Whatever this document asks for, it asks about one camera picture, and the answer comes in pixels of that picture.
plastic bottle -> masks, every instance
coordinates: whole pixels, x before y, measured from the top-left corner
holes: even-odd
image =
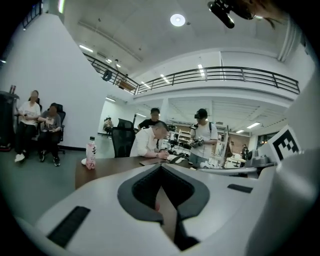
[[[92,170],[96,167],[96,152],[97,152],[97,147],[95,144],[95,137],[90,137],[90,141],[85,148],[85,153],[86,153],[85,166],[89,170]]]

baseboard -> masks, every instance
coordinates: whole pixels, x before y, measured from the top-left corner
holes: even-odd
[[[85,147],[74,147],[74,146],[62,146],[62,145],[59,145],[59,148],[63,149],[63,150],[86,151]]]

green floor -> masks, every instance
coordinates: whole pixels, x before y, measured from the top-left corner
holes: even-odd
[[[112,158],[112,141],[97,136],[97,157]],[[39,162],[33,151],[22,163],[15,163],[16,153],[0,152],[0,188],[15,216],[34,224],[51,206],[75,191],[75,166],[85,157],[83,151],[59,153],[61,165],[56,167],[50,154]]]

wooden table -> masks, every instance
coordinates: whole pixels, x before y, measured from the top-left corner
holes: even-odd
[[[85,165],[81,164],[82,159],[78,159],[75,167],[75,189],[80,188],[84,184],[102,178],[105,176],[118,174],[129,171],[134,168],[141,167],[141,161],[150,158],[142,156],[120,157],[120,158],[98,158],[95,160],[95,169],[88,170]],[[179,166],[190,168],[188,160],[183,160]]]

railing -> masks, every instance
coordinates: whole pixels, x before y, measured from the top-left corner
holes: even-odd
[[[22,26],[24,29],[42,13],[42,0],[32,6],[31,11],[22,20]]]
[[[91,57],[88,54],[85,54],[88,61],[91,63],[91,65],[94,67],[94,69],[101,74],[101,77],[105,81],[109,81],[115,86],[118,86],[119,88],[129,92],[130,94],[134,95],[137,91],[137,88],[139,84],[129,78],[127,75],[119,72],[112,66],[94,58]]]
[[[140,84],[135,94],[178,84],[207,81],[250,82],[300,94],[298,81],[290,77],[262,69],[239,66],[204,67],[165,75]]]

